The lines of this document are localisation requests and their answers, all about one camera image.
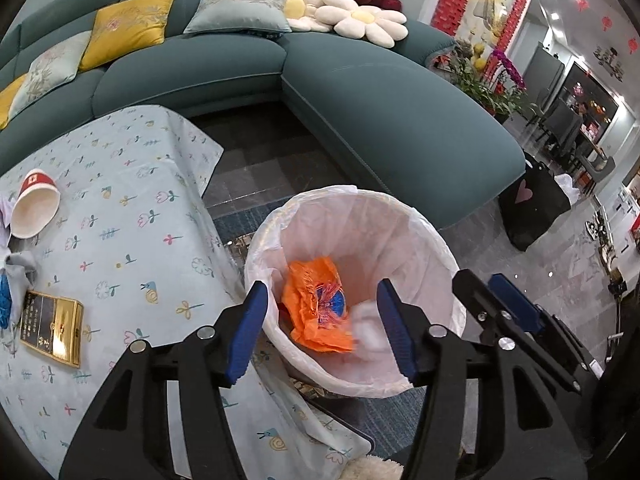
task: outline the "orange plastic bag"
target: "orange plastic bag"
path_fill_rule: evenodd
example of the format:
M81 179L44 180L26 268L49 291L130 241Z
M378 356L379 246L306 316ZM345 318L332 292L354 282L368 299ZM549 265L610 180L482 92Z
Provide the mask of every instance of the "orange plastic bag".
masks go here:
M282 303L291 316L293 341L317 352L353 350L342 283L330 258L289 264Z

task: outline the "metal screw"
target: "metal screw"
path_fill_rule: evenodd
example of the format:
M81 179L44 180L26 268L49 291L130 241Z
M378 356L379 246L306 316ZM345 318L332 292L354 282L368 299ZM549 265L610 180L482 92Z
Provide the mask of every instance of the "metal screw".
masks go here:
M516 343L510 337L501 337L498 339L498 346L503 350L513 350L516 348Z
M213 328L212 326L201 326L198 329L198 337L200 339L211 339L213 336L216 335L216 329Z
M129 350L134 354L139 354L146 349L146 341L144 339L138 339L129 345Z
M429 327L429 334L431 334L432 337L444 337L447 335L447 329L442 325L431 325Z

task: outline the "potted plant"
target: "potted plant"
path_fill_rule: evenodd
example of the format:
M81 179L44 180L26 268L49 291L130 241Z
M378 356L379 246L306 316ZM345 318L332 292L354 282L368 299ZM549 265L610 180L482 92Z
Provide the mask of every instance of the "potted plant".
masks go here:
M503 124L511 114L520 111L519 103L526 88L522 76L501 50L492 51L488 60L479 57L483 50L479 45L471 47L466 41L459 42L449 58L451 83ZM498 68L487 76L484 70L492 57Z

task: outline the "white plastic bag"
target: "white plastic bag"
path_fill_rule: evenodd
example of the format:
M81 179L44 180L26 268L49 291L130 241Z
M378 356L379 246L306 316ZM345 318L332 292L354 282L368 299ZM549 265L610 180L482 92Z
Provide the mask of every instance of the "white plastic bag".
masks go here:
M329 256L344 287L355 350L314 352L296 345L278 324L287 265ZM263 328L280 354L304 378L351 397L391 397L411 384L396 365L378 314L376 287L391 279L405 303L420 306L432 323L461 335L466 311L451 292L458 264L436 229L395 198L355 186L301 193L273 211L255 233L244 268L247 290L266 283Z
M556 175L554 177L556 184L561 187L564 194L569 199L569 203L571 207L574 206L578 200L580 200L580 190L574 187L574 180L571 178L571 175L563 173L562 175Z

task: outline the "painting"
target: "painting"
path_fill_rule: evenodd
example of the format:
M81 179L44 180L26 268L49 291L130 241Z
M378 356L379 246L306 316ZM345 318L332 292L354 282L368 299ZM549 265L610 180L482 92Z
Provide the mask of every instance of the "painting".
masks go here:
M488 55L498 45L515 3L516 0L468 0L456 38L472 45L484 44L489 47L485 50Z

